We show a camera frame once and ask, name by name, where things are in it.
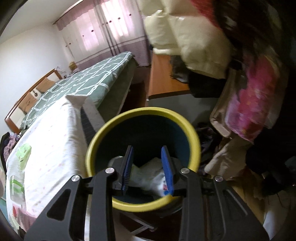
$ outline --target ceiling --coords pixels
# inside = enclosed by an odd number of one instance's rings
[[[12,17],[0,36],[0,44],[39,25],[54,23],[77,0],[28,0]]]

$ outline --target curtain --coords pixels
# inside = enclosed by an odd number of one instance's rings
[[[136,0],[84,0],[56,25],[80,70],[125,51],[150,65],[148,40]]]

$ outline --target wooden bed frame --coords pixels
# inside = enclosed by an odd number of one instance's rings
[[[14,106],[12,107],[12,109],[9,111],[9,113],[7,114],[7,116],[5,117],[5,122],[8,125],[8,127],[11,129],[11,131],[13,131],[14,133],[19,134],[20,133],[20,129],[15,125],[15,123],[11,120],[11,115],[13,114],[13,112],[18,108],[19,104],[21,103],[21,101],[26,97],[26,95],[28,93],[30,93],[32,90],[34,90],[45,78],[49,77],[51,74],[55,73],[56,76],[61,80],[62,76],[58,73],[58,71],[56,71],[55,69],[51,70],[50,72],[48,72],[45,76],[43,76],[40,80],[38,80],[34,85],[32,85],[32,87],[30,89],[28,89],[23,96],[14,104]]]

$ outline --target wooden table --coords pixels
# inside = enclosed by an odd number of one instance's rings
[[[172,79],[170,56],[153,54],[148,100],[190,94],[188,84]]]
[[[194,98],[187,84],[172,79],[170,56],[153,54],[146,106],[162,107],[191,123],[208,122],[217,98]]]

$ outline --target yellow bucket rim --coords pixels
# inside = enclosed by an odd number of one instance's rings
[[[101,143],[103,138],[106,136],[106,134],[119,123],[129,118],[140,116],[140,115],[159,115],[159,116],[166,117],[172,120],[173,122],[175,122],[183,130],[183,132],[185,133],[188,139],[189,150],[190,150],[188,168],[194,172],[197,171],[200,164],[200,152],[201,152],[200,141],[196,134],[195,129],[190,124],[190,122],[187,119],[185,119],[182,115],[172,110],[159,108],[159,107],[143,107],[143,108],[129,110],[127,112],[124,112],[112,118],[110,121],[104,124],[103,127],[101,127],[101,129],[96,133],[96,135],[93,137],[87,149],[86,158],[85,158],[86,171],[89,177],[92,177],[95,175],[94,161],[96,157],[96,152],[98,150],[99,144]],[[142,204],[130,204],[130,203],[122,202],[113,197],[112,206],[116,209],[127,211],[127,212],[148,212],[148,211],[162,208],[177,198],[178,197],[172,197],[171,195],[166,195],[152,202],[142,203]]]

